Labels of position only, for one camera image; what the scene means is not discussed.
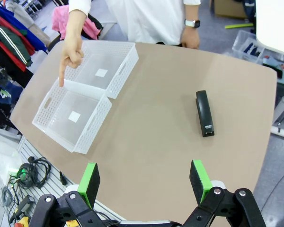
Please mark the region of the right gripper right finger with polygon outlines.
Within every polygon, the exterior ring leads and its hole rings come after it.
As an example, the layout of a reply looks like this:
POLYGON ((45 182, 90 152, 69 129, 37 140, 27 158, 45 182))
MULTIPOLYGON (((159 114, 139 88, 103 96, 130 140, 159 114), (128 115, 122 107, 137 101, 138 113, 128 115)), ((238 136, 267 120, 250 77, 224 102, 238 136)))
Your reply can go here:
POLYGON ((209 227, 216 217, 224 217, 231 227, 265 227, 266 224, 247 188, 234 193, 213 186, 201 160, 192 160, 189 174, 197 207, 184 222, 185 227, 209 227))

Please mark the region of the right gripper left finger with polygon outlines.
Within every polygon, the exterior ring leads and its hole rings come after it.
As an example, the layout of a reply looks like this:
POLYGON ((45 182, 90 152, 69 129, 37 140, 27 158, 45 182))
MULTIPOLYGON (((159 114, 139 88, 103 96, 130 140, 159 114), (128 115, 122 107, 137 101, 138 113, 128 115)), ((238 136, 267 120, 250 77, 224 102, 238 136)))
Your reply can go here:
POLYGON ((93 207, 100 185, 98 165, 89 163, 76 190, 56 198, 42 195, 32 215, 33 227, 63 227, 67 221, 77 221, 80 227, 104 227, 93 207))

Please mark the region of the person right hand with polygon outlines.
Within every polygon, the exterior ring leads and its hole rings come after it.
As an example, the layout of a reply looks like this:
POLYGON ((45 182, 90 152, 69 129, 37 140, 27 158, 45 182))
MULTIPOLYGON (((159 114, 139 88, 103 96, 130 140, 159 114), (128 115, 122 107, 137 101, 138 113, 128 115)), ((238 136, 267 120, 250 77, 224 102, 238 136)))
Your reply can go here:
POLYGON ((73 69, 80 66, 84 54, 82 51, 82 38, 80 36, 66 37, 63 42, 60 67, 59 67, 59 86, 64 85, 66 67, 73 69))

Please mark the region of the person left hand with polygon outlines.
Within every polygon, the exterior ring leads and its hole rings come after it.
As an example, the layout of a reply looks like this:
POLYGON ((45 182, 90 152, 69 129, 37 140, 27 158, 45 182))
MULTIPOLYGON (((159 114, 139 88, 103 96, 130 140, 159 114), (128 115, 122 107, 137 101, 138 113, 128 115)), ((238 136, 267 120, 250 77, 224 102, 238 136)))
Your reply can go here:
POLYGON ((185 48, 199 49, 200 38, 197 28, 185 26, 182 36, 181 45, 185 48))

